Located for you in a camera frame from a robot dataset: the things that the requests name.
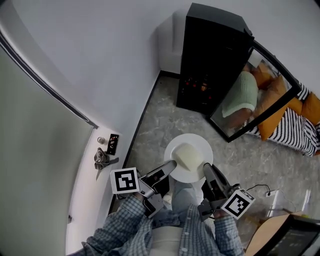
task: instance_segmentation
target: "black baseboard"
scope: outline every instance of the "black baseboard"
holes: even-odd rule
[[[180,79],[180,74],[172,73],[172,72],[168,72],[168,71],[163,71],[163,70],[160,71],[159,76]]]
[[[152,95],[154,94],[155,88],[156,88],[156,86],[157,86],[157,83],[158,83],[160,77],[179,78],[178,76],[180,77],[179,74],[175,74],[175,73],[171,73],[171,72],[166,72],[166,71],[162,71],[162,70],[160,71],[158,77],[157,77],[156,80],[155,80],[155,83],[154,83],[154,85],[153,85],[153,88],[152,88],[152,90],[151,90],[151,93],[150,93],[150,95],[149,95],[149,98],[148,98],[148,100],[146,101],[146,104],[145,104],[145,106],[144,106],[144,109],[143,109],[143,112],[142,112],[142,114],[141,114],[140,120],[139,120],[139,122],[138,122],[138,125],[137,125],[137,127],[136,127],[136,129],[135,129],[135,132],[134,132],[132,141],[131,141],[131,143],[130,143],[128,152],[126,153],[126,156],[125,156],[125,159],[124,159],[122,168],[126,168],[127,162],[128,162],[128,160],[129,160],[130,152],[131,152],[131,150],[132,150],[132,147],[134,146],[134,143],[135,143],[135,140],[136,140],[136,137],[137,137],[137,134],[138,134],[140,125],[141,125],[141,123],[142,123],[142,120],[144,119],[144,116],[145,116],[147,107],[148,107],[148,105],[149,105],[150,99],[151,99]],[[111,211],[112,211],[112,208],[113,208],[113,206],[114,206],[115,200],[116,200],[116,195],[114,194],[113,197],[112,197],[112,201],[111,201],[111,204],[110,204],[110,208],[109,208],[108,215],[109,215],[109,214],[111,213]]]

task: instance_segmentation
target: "gray floor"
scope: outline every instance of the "gray floor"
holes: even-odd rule
[[[246,134],[226,143],[202,114],[175,106],[178,82],[169,77],[161,77],[158,81],[127,167],[147,173],[163,164],[166,146],[173,138],[185,133],[197,134],[209,142],[213,163],[231,184],[240,183],[244,189],[267,184],[271,190],[283,191],[274,202],[274,196],[265,197],[266,187],[252,189],[250,192],[257,200],[248,210],[250,216],[264,217],[273,206],[292,212],[303,209],[310,217],[320,219],[320,156],[303,156],[290,148]],[[307,192],[310,192],[309,201],[304,203]],[[280,212],[273,211],[272,214],[279,215]],[[256,226],[245,217],[237,225],[241,240],[247,245]]]

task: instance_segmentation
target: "white plate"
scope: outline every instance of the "white plate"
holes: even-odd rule
[[[199,135],[186,133],[175,137],[170,141],[164,152],[164,161],[174,160],[172,154],[177,147],[181,144],[191,144],[199,153],[203,156],[203,164],[210,163],[212,165],[214,161],[214,154],[212,153],[209,143]],[[177,163],[176,168],[170,173],[171,177],[175,180],[183,183],[193,183],[201,180],[205,175],[203,168],[199,168],[198,171],[189,171]]]

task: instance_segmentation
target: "plaid shirt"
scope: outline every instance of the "plaid shirt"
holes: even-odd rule
[[[110,214],[83,249],[72,256],[148,256],[152,245],[152,219],[145,207],[130,196],[117,212]],[[201,222],[198,209],[191,205],[182,230],[180,256],[244,256],[236,223],[231,216],[214,221],[215,238],[210,221]]]

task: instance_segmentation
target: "sleeve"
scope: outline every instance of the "sleeve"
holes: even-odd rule
[[[83,249],[70,256],[98,256],[121,247],[137,233],[138,224],[144,217],[145,210],[143,203],[134,195],[130,195],[117,212],[106,218],[103,227],[98,228],[86,243],[82,243]]]
[[[215,241],[223,255],[244,256],[244,248],[233,217],[218,218],[215,222]]]

